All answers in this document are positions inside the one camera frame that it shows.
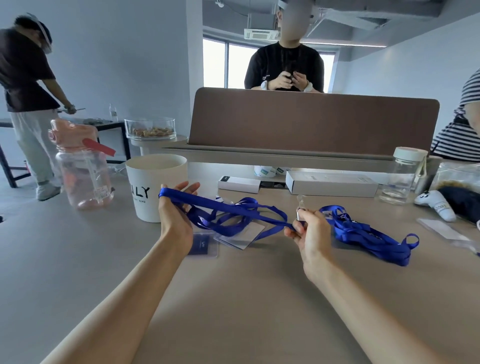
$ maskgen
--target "striped shirt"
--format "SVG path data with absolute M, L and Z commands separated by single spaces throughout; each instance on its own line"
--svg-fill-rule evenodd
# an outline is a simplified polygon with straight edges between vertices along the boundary
M 480 162 L 480 137 L 466 118 L 465 105 L 480 101 L 480 69 L 467 81 L 462 90 L 455 120 L 433 139 L 431 154 L 446 159 Z

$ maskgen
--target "white watch band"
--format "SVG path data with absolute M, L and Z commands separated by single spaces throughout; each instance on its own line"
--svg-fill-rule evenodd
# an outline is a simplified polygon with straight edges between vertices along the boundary
M 303 90 L 303 92 L 310 92 L 313 90 L 313 84 L 311 82 L 308 82 L 307 87 Z

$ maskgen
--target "white product box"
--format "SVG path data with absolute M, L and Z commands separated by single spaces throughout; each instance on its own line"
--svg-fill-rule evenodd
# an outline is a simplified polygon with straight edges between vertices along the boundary
M 250 178 L 223 176 L 218 180 L 218 188 L 221 190 L 231 190 L 257 194 L 260 190 L 260 180 Z
M 292 194 L 310 196 L 375 197 L 378 183 L 361 174 L 294 172 L 285 180 Z

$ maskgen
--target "brown partition panel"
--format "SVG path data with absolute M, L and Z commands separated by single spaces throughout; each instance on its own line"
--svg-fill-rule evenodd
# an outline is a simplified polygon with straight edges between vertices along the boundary
M 201 88 L 189 144 L 392 155 L 430 149 L 437 100 Z

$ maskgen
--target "beige table surface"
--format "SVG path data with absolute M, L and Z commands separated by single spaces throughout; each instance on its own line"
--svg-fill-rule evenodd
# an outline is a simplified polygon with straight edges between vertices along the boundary
M 251 166 L 191 163 L 202 195 L 221 175 Z M 105 210 L 79 212 L 66 196 L 34 204 L 0 224 L 0 363 L 40 362 L 151 248 L 159 224 L 139 220 L 125 178 Z M 248 194 L 220 190 L 238 200 Z M 261 203 L 295 217 L 288 190 L 262 189 Z M 420 236 L 410 265 L 334 250 L 342 267 L 420 339 L 455 363 L 480 363 L 480 260 L 419 225 L 433 210 L 368 198 L 308 196 L 306 205 L 344 206 L 397 240 Z M 472 239 L 480 233 L 455 227 Z M 218 258 L 188 257 L 175 275 L 134 360 L 149 363 L 369 363 L 325 298 L 305 278 L 295 244 L 281 234 Z

